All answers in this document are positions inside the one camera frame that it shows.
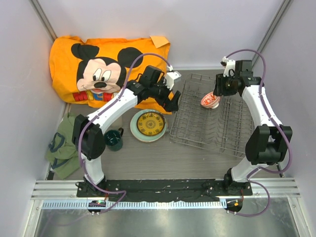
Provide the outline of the dark green mug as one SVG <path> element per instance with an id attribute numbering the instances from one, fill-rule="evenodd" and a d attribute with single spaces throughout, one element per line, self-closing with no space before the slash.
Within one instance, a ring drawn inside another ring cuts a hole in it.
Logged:
<path id="1" fill-rule="evenodd" d="M 124 129 L 119 128 L 117 130 L 109 130 L 104 134 L 105 143 L 109 150 L 116 152 L 123 147 L 123 133 Z"/>

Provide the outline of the cream bird plate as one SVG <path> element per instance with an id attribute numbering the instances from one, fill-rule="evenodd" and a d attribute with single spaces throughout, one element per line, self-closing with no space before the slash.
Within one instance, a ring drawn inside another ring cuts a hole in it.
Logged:
<path id="1" fill-rule="evenodd" d="M 135 136 L 135 138 L 143 143 L 151 143 L 151 142 L 157 141 L 159 139 L 159 137 L 156 137 L 156 136 L 144 136 L 144 137 L 143 136 L 141 136 L 141 137 Z"/>

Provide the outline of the light green flower plate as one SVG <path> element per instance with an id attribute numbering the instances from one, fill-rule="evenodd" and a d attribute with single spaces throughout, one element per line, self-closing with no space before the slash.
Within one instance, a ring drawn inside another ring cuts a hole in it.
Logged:
<path id="1" fill-rule="evenodd" d="M 141 133 L 139 132 L 139 130 L 137 129 L 136 122 L 137 122 L 137 119 L 138 119 L 142 114 L 144 114 L 144 113 L 146 113 L 146 112 L 158 112 L 158 113 L 160 113 L 159 111 L 152 110 L 152 109 L 146 109 L 146 110 L 141 110 L 141 111 L 137 112 L 137 113 L 133 116 L 133 118 L 132 118 L 132 120 L 131 120 L 131 122 L 130 122 L 130 130 L 131 130 L 131 133 L 133 134 L 134 137 L 135 137 L 135 136 L 138 136 L 138 137 L 141 137 L 141 136 L 144 137 L 144 136 L 145 136 L 145 135 L 141 134 Z M 161 138 L 161 137 L 167 132 L 167 127 L 168 127 L 168 125 L 167 125 L 167 121 L 166 121 L 165 117 L 164 117 L 164 120 L 165 120 L 164 129 L 163 129 L 162 133 L 160 133 L 160 134 L 158 134 L 158 135 L 155 135 L 156 137 Z"/>

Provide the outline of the grey wire dish rack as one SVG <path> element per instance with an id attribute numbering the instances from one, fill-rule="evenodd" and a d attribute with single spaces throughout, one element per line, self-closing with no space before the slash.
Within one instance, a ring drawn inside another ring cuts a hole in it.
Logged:
<path id="1" fill-rule="evenodd" d="M 202 98 L 214 87 L 215 79 L 209 76 L 186 76 L 170 137 L 177 143 L 243 158 L 255 129 L 250 110 L 238 94 L 222 97 L 215 109 L 203 107 Z"/>

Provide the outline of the yellow brown patterned plate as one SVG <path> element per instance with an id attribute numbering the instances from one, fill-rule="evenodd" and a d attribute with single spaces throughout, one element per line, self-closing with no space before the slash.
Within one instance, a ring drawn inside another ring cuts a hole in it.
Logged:
<path id="1" fill-rule="evenodd" d="M 141 134 L 155 136 L 162 133 L 165 120 L 158 112 L 146 112 L 137 119 L 136 125 Z"/>

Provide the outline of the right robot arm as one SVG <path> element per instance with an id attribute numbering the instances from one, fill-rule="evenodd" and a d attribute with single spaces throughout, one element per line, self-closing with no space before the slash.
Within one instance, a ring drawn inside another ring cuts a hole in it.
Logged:
<path id="1" fill-rule="evenodd" d="M 222 74 L 216 75 L 213 94 L 218 97 L 239 94 L 252 116 L 255 129 L 245 145 L 245 157 L 224 176 L 225 193 L 234 195 L 249 185 L 250 178 L 261 170 L 284 160 L 290 153 L 293 131 L 277 118 L 266 97 L 263 77 L 255 77 L 252 61 L 223 57 Z"/>

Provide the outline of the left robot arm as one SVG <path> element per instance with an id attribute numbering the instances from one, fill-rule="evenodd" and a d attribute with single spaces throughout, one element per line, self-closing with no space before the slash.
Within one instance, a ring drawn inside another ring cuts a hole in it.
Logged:
<path id="1" fill-rule="evenodd" d="M 180 79 L 178 71 L 162 75 L 158 68 L 147 66 L 138 80 L 128 81 L 126 87 L 105 106 L 88 116 L 76 117 L 72 142 L 84 169 L 84 181 L 94 197 L 107 192 L 106 177 L 101 165 L 101 155 L 106 148 L 106 130 L 125 112 L 148 98 L 155 99 L 167 112 L 177 111 L 181 93 L 176 91 L 172 98 L 169 95 Z"/>

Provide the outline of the red white bowl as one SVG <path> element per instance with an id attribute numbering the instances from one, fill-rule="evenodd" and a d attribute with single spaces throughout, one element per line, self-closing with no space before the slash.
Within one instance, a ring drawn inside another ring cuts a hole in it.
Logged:
<path id="1" fill-rule="evenodd" d="M 219 106 L 220 97 L 213 94 L 213 91 L 206 94 L 200 104 L 207 109 L 216 109 Z"/>

